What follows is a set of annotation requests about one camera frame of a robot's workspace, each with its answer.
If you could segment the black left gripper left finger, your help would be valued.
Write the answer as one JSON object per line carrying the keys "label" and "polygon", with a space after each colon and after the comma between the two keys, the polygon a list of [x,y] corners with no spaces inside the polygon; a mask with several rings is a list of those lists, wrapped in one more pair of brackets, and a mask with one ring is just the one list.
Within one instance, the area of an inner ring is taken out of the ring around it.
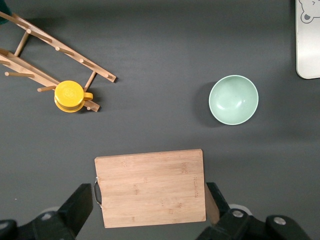
{"label": "black left gripper left finger", "polygon": [[41,213],[22,226],[13,219],[0,220],[0,240],[76,240],[92,210],[92,186],[83,183],[56,211]]}

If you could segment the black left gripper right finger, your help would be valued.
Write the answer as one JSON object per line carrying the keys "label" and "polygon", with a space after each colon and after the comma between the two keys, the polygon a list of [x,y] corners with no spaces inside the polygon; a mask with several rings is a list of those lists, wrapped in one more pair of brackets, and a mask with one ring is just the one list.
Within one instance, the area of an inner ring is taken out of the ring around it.
{"label": "black left gripper right finger", "polygon": [[258,220],[245,207],[230,206],[214,182],[207,182],[205,209],[211,225],[196,240],[312,240],[292,218],[274,214]]}

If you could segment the wooden cutting board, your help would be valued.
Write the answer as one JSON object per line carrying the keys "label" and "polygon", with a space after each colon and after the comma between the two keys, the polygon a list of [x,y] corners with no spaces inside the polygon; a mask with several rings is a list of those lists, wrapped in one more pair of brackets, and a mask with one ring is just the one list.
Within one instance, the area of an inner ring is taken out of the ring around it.
{"label": "wooden cutting board", "polygon": [[220,219],[201,149],[100,156],[94,163],[106,228]]}

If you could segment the yellow mug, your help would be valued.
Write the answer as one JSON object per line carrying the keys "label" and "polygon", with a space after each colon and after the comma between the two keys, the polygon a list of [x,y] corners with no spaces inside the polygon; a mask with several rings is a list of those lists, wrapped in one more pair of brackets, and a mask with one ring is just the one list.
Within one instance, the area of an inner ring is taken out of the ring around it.
{"label": "yellow mug", "polygon": [[91,101],[93,97],[92,93],[85,92],[82,86],[73,80],[62,81],[54,89],[54,102],[66,113],[79,111],[86,101]]}

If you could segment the pale green bowl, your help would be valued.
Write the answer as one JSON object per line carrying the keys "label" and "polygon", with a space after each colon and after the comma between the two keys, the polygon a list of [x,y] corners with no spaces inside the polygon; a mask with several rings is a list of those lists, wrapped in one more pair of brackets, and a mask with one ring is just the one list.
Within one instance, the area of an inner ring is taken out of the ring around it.
{"label": "pale green bowl", "polygon": [[208,105],[213,117],[222,124],[236,126],[256,112],[259,93],[254,83],[241,75],[225,76],[212,87]]}

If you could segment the wooden mug rack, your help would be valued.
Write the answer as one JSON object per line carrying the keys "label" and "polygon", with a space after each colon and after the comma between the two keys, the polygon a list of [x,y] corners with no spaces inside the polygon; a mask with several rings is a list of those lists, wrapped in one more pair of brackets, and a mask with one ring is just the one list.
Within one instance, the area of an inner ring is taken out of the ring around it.
{"label": "wooden mug rack", "polygon": [[[41,93],[45,91],[53,91],[55,94],[55,88],[61,82],[56,80],[52,76],[48,75],[47,73],[43,72],[42,70],[36,68],[35,66],[31,65],[30,63],[23,60],[22,58],[20,58],[20,53],[22,52],[28,40],[28,37],[33,36],[40,39],[44,43],[50,45],[57,52],[60,52],[66,56],[69,56],[71,59],[75,60],[76,62],[80,63],[81,65],[87,67],[92,71],[88,81],[86,82],[84,87],[82,87],[85,92],[89,93],[88,89],[96,75],[100,75],[112,83],[116,81],[117,77],[114,74],[102,68],[101,66],[94,63],[93,61],[89,60],[88,58],[81,55],[80,53],[76,52],[72,48],[68,47],[61,41],[52,37],[45,31],[41,30],[40,28],[36,27],[32,23],[21,18],[20,16],[14,13],[11,16],[8,16],[2,12],[0,13],[0,16],[8,19],[9,22],[14,23],[15,25],[17,25],[18,27],[24,30],[22,39],[14,53],[6,49],[0,48],[0,65],[3,65],[11,69],[11,71],[7,71],[4,73],[5,76],[23,77],[23,78],[31,79],[42,85],[42,87],[37,89],[38,92]],[[88,111],[93,111],[93,112],[98,112],[100,109],[100,105],[95,103],[93,99],[86,101],[83,107],[85,107]]]}

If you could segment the cream bear print tray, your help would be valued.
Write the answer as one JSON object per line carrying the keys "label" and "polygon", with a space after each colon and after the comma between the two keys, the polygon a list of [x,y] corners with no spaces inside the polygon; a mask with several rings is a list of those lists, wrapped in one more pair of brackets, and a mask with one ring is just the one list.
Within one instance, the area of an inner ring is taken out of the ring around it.
{"label": "cream bear print tray", "polygon": [[320,0],[295,0],[296,72],[320,78]]}

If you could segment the dark green mug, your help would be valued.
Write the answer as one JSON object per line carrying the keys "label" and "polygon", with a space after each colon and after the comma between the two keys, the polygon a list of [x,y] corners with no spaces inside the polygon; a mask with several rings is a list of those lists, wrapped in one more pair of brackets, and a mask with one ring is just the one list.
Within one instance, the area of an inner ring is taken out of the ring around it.
{"label": "dark green mug", "polygon": [[[0,13],[3,13],[5,15],[8,15],[8,16],[12,16],[12,12],[10,10],[10,8],[8,7],[8,5],[6,4],[5,0],[0,0]],[[9,20],[2,17],[0,15],[0,25],[3,25],[5,23],[7,23]]]}

